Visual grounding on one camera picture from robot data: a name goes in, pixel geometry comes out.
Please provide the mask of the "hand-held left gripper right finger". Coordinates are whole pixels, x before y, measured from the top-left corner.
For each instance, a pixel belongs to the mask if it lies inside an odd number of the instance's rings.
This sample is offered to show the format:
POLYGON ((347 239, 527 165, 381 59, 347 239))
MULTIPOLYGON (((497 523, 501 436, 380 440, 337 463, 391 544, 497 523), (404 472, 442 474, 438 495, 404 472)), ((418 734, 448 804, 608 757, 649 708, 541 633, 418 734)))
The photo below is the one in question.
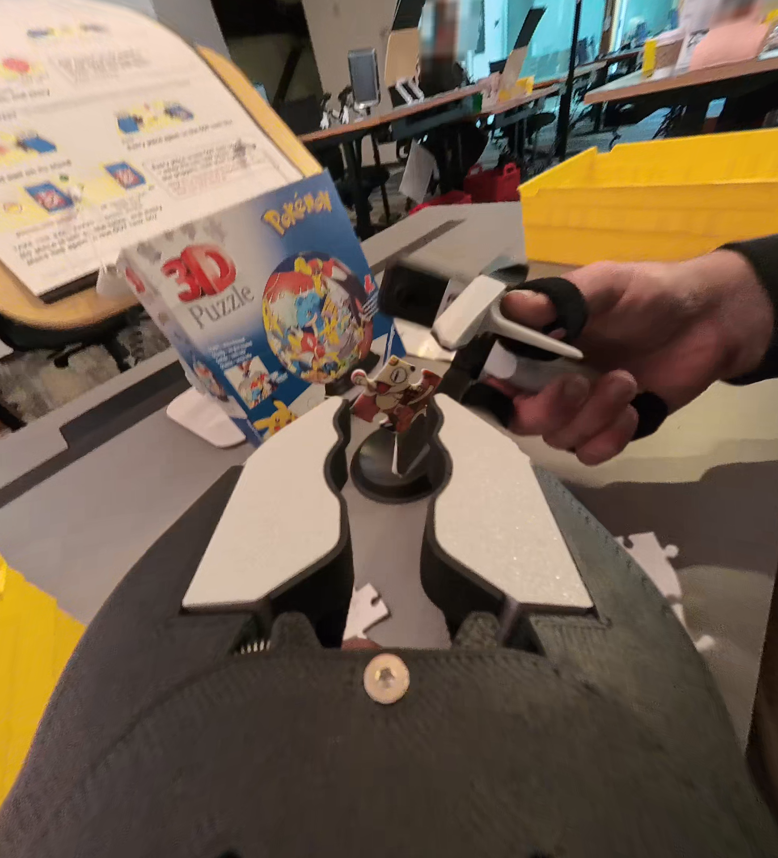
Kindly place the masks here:
POLYGON ((594 603, 530 457, 449 396, 428 412, 421 582, 451 638, 473 614, 511 640, 531 614, 591 616, 594 603))

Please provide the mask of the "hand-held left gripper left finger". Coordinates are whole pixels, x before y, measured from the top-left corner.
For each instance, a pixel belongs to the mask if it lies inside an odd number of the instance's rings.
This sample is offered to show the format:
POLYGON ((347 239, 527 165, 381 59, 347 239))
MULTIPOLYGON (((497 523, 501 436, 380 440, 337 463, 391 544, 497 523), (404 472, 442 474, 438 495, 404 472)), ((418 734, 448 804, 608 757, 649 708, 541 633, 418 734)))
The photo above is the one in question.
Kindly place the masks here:
POLYGON ((355 572, 348 506, 346 400, 327 398, 252 453, 181 602, 187 614, 245 612, 269 631, 305 616, 342 644, 355 572))

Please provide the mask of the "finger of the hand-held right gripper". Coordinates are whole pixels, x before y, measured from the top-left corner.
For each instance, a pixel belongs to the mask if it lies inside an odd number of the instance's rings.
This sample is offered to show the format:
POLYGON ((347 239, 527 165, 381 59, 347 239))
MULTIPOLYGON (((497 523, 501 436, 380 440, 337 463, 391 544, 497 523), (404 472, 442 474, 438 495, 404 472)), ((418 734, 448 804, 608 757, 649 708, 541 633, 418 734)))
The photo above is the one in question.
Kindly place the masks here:
POLYGON ((404 477, 427 455, 430 430, 407 429, 394 435, 391 445, 390 474, 404 477))

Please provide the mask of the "black round puzzle ball stand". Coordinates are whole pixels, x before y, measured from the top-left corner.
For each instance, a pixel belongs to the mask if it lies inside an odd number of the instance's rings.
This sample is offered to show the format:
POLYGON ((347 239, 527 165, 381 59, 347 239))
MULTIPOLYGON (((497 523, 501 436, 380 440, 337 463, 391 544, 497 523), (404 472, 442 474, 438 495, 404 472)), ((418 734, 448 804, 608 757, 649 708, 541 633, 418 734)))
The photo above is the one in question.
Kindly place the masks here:
POLYGON ((390 474, 395 433, 379 423, 351 458, 350 476, 359 492, 388 505, 404 505, 438 494, 451 475, 450 456, 438 438, 443 422, 443 413, 436 403, 413 422, 410 429, 430 430, 427 455, 418 467, 401 478, 390 474))

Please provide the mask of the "colourful printed puzzle piece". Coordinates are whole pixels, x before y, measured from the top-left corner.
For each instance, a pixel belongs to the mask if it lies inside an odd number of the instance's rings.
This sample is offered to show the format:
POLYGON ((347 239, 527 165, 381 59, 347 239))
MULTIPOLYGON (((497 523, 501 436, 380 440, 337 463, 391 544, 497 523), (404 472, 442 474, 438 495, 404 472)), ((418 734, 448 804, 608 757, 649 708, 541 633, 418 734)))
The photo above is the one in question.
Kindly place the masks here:
POLYGON ((442 377, 431 370, 418 370, 393 355, 372 378, 362 369, 353 370, 351 382, 361 388, 351 406, 353 415, 366 423, 382 418, 393 433, 409 430, 439 388, 442 377))

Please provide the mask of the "single white puzzle piece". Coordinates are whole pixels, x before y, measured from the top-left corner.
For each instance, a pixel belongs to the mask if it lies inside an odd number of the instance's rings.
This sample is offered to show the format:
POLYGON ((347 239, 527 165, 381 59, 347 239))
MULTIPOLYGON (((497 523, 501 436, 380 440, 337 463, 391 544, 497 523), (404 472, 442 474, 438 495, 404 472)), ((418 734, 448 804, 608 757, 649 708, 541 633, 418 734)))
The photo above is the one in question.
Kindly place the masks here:
POLYGON ((345 623, 342 651, 380 650, 382 646, 370 637, 373 629, 392 616, 390 607, 372 584, 355 588, 345 623))

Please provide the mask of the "white joined puzzle pieces section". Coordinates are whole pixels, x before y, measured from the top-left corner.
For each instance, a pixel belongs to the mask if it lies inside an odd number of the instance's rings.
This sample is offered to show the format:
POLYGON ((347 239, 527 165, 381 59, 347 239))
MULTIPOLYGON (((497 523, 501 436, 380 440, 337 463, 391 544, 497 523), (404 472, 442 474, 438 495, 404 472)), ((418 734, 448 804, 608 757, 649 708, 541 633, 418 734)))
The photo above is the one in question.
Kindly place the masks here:
POLYGON ((715 647, 715 639, 708 634, 694 632, 684 613, 684 592, 673 566, 679 549, 674 544, 663 544, 652 531, 619 535, 616 541, 639 564, 643 572, 654 583, 674 616, 688 633, 695 649, 707 654, 715 647))

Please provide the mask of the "blue puzzle ball box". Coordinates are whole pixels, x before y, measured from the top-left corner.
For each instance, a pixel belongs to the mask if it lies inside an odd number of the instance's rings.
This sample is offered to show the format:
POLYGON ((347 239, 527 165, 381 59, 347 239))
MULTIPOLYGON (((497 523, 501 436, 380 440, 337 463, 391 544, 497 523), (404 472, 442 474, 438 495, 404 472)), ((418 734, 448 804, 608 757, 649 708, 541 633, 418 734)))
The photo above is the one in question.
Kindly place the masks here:
POLYGON ((251 445, 406 354, 328 172, 126 248, 117 271, 251 445))

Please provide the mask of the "person's right hand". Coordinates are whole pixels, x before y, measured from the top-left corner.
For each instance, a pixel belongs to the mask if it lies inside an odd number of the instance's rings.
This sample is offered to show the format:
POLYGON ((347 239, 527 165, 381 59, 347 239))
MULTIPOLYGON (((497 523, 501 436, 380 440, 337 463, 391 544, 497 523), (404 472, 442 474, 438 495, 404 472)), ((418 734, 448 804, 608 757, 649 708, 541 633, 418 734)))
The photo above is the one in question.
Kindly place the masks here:
POLYGON ((755 370, 770 346, 770 297, 737 252, 681 263, 593 263, 562 276, 586 300, 577 348, 597 378, 569 372, 535 395, 491 385, 512 398, 512 433, 541 437, 587 466, 633 440, 641 392, 674 413, 712 384, 755 370))

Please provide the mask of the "hanging white paper sheet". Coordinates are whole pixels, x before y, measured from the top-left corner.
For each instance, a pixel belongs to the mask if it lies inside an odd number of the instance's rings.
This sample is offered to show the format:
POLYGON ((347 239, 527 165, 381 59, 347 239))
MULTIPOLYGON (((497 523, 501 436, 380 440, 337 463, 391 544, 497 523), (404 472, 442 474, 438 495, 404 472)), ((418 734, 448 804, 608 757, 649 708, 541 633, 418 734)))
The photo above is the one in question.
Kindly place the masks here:
POLYGON ((438 173, 435 157, 420 142, 410 142, 410 150, 399 182, 399 193, 416 205, 425 201, 432 179, 438 173))

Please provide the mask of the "long wooden desk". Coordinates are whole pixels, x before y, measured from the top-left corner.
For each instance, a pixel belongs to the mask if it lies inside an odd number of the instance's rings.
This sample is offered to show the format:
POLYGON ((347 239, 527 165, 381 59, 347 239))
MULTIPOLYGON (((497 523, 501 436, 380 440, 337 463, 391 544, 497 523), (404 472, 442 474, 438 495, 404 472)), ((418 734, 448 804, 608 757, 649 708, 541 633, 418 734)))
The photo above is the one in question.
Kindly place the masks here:
POLYGON ((582 77, 603 70, 605 62, 593 62, 578 67, 571 80, 567 75, 535 84, 527 93, 506 101, 484 104, 483 84, 455 89, 411 105, 394 108, 388 113, 358 119, 300 135, 300 141, 314 155, 327 147, 338 147, 344 159, 344 176, 352 183, 357 203, 367 202, 362 184, 362 146, 364 138, 373 144, 398 143, 426 134, 442 126, 474 123, 485 130, 500 130, 515 126, 515 141, 523 146, 527 137, 526 124, 541 114, 541 107, 550 98, 567 95, 569 87, 582 77))

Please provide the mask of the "tablet on stand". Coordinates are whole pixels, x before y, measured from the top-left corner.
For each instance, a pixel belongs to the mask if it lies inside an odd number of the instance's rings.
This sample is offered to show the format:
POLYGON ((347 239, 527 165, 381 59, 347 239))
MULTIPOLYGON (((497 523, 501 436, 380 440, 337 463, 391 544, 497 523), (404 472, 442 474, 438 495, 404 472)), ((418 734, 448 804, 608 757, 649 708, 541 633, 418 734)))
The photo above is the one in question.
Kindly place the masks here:
POLYGON ((350 50, 348 66, 354 107, 367 111, 378 105, 381 101, 381 84, 376 50, 350 50))

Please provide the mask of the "round-cornered wooden table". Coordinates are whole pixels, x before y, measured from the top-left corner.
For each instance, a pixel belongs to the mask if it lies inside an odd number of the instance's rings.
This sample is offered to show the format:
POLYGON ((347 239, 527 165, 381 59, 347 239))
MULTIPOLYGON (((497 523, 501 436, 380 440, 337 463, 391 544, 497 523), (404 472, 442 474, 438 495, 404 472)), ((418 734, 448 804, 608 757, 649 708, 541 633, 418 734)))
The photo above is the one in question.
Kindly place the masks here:
MULTIPOLYGON (((321 172, 316 158, 260 97, 253 84, 231 60, 206 46, 195 46, 195 50, 302 175, 309 177, 321 172)), ((19 326, 45 331, 85 328, 104 323, 137 306, 130 292, 106 298, 93 289, 85 289, 47 304, 31 294, 0 263, 0 318, 19 326)))

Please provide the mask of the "large instruction poster board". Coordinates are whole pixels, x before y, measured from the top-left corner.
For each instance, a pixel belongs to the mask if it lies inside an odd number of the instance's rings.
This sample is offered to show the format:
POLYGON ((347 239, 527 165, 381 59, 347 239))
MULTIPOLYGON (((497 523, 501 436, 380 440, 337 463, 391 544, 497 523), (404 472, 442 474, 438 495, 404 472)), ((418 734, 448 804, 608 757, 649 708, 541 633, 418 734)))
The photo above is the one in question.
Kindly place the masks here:
POLYGON ((155 19, 104 2, 0 2, 0 263, 37 298, 303 177, 155 19))

